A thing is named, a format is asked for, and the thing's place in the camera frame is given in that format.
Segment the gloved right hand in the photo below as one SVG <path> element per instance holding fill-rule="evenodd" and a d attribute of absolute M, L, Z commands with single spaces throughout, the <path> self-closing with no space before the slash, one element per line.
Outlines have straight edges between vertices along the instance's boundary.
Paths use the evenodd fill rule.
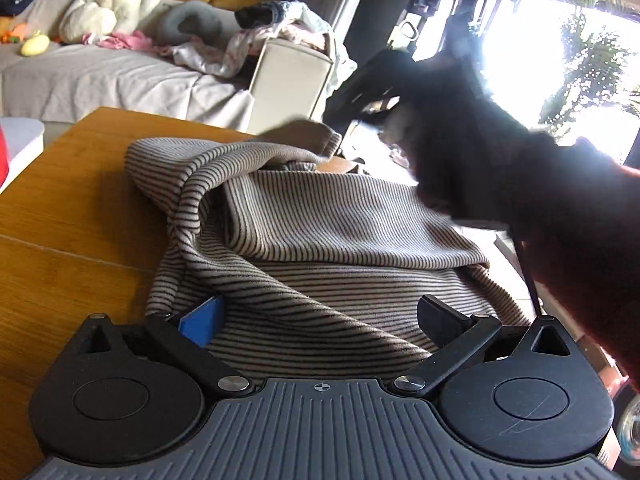
<path fill-rule="evenodd" d="M 433 58 L 395 70 L 385 135 L 406 154 L 422 202 L 471 226 L 523 235 L 583 216 L 610 162 L 591 144 L 559 146 L 486 96 L 473 67 Z"/>

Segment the red-sleeved right forearm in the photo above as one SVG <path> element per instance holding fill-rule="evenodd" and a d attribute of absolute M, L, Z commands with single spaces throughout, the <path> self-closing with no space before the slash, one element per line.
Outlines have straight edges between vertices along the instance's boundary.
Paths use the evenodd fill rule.
<path fill-rule="evenodd" d="M 639 173 L 533 134 L 506 178 L 533 276 L 639 381 Z"/>

